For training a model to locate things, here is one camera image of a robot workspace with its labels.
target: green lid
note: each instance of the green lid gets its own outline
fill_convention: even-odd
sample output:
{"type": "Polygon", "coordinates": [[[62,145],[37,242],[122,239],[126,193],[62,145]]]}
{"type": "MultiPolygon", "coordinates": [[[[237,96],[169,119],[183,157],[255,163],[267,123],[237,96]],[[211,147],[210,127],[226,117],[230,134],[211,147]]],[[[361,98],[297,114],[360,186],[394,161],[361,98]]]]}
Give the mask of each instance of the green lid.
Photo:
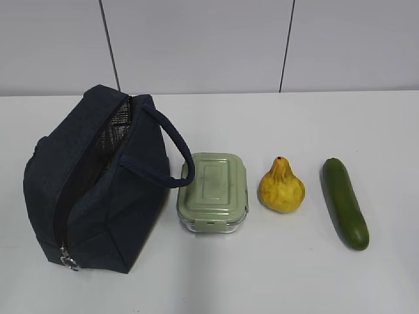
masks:
{"type": "MultiPolygon", "coordinates": [[[[233,154],[201,152],[192,155],[196,175],[179,189],[177,212],[196,232],[232,232],[246,217],[246,169],[233,154]]],[[[183,165],[182,178],[187,176],[183,165]]]]}

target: green cucumber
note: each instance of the green cucumber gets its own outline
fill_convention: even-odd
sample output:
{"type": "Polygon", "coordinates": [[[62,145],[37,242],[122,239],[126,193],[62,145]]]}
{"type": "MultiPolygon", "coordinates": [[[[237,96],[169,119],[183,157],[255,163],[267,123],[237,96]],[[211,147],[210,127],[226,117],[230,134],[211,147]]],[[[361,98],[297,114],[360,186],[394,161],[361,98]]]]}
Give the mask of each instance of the green cucumber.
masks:
{"type": "Polygon", "coordinates": [[[323,193],[338,235],[352,249],[365,250],[369,232],[344,164],[337,158],[328,159],[321,174],[323,193]]]}

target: pear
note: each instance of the pear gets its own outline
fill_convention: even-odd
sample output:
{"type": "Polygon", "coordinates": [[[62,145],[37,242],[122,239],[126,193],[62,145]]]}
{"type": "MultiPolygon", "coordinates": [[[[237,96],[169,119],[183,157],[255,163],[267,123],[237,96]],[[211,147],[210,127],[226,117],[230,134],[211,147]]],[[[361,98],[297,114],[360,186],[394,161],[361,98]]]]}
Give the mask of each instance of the pear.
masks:
{"type": "Polygon", "coordinates": [[[305,195],[306,189],[294,175],[288,160],[275,158],[259,184],[259,200],[274,211],[290,213],[300,206],[305,195]]]}

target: lunch bag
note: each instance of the lunch bag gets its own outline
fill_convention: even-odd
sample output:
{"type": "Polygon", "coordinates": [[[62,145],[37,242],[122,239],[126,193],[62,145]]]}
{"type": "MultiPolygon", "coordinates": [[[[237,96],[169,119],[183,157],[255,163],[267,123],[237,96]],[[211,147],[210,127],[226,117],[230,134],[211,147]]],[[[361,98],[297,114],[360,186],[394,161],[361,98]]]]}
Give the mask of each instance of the lunch bag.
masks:
{"type": "Polygon", "coordinates": [[[39,140],[25,168],[24,196],[49,262],[128,273],[168,189],[187,186],[194,175],[188,146],[150,95],[98,85],[39,140]],[[170,177],[160,127],[186,161],[183,179],[170,177]]]}

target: food container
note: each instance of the food container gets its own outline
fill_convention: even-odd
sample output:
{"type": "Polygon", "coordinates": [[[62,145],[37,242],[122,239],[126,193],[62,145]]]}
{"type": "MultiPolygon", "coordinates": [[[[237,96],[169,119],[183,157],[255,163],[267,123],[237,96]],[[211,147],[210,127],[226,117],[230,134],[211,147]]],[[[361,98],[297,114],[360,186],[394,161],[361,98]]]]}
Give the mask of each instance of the food container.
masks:
{"type": "MultiPolygon", "coordinates": [[[[249,210],[246,169],[233,154],[193,154],[196,175],[179,189],[177,214],[193,232],[230,233],[238,229],[249,210]]],[[[182,178],[188,167],[182,168],[182,178]]]]}

